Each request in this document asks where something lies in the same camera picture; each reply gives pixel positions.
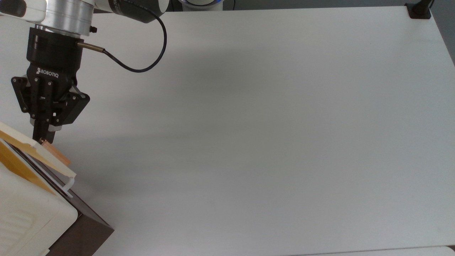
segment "black cable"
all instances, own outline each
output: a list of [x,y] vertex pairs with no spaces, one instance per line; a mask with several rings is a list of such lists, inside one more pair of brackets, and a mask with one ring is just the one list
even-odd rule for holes
[[151,70],[154,66],[156,66],[158,64],[158,62],[160,62],[161,58],[163,58],[163,55],[164,55],[164,52],[166,51],[166,45],[167,45],[167,32],[166,32],[166,27],[164,26],[164,23],[163,21],[160,19],[160,17],[158,17],[158,15],[156,15],[152,10],[148,9],[147,7],[144,7],[142,5],[139,5],[139,4],[136,4],[134,2],[131,2],[129,0],[122,0],[128,4],[131,4],[131,5],[134,5],[136,7],[139,7],[145,11],[147,11],[148,13],[150,13],[161,25],[161,28],[163,28],[163,35],[164,35],[164,40],[163,40],[163,49],[161,50],[161,53],[160,55],[158,56],[158,58],[155,60],[155,62],[153,62],[150,66],[146,67],[146,68],[143,68],[143,69],[134,69],[134,68],[131,68],[131,67],[128,67],[127,65],[123,64],[123,62],[121,62],[120,60],[118,60],[117,58],[115,58],[110,52],[106,51],[106,49],[103,49],[103,53],[106,54],[109,58],[111,58],[113,61],[115,61],[118,65],[120,65],[121,67],[123,67],[124,69],[127,69],[131,72],[135,72],[135,73],[142,73],[142,72],[147,72],[149,70]]

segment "white plastic container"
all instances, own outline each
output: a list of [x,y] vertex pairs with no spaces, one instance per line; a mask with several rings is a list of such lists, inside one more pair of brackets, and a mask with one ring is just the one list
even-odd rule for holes
[[0,256],[42,256],[76,221],[63,198],[0,163]]

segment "robotic arm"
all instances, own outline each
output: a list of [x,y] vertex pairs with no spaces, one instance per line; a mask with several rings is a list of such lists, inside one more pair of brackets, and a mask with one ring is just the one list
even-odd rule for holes
[[77,88],[81,36],[95,33],[95,8],[148,23],[169,0],[0,0],[0,14],[35,24],[30,28],[26,75],[13,77],[22,112],[30,114],[33,139],[52,143],[62,125],[73,123],[90,97]]

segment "white tabletop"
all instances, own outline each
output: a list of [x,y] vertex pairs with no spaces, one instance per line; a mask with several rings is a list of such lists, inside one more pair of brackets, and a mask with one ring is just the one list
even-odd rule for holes
[[384,251],[360,251],[323,254],[322,256],[453,256],[455,252],[448,247],[412,248]]
[[[145,74],[85,51],[91,102],[55,145],[116,229],[96,256],[284,256],[455,244],[455,68],[406,8],[168,13]],[[95,15],[133,67],[156,22]],[[0,108],[28,24],[0,18]]]

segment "cable connector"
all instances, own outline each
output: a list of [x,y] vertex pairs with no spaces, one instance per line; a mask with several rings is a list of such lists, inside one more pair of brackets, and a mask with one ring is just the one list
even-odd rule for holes
[[80,47],[80,48],[86,48],[86,49],[89,49],[89,50],[92,50],[92,51],[97,51],[97,52],[104,53],[104,48],[100,47],[100,46],[95,46],[95,45],[82,43],[82,42],[77,42],[76,44],[77,44],[77,47]]

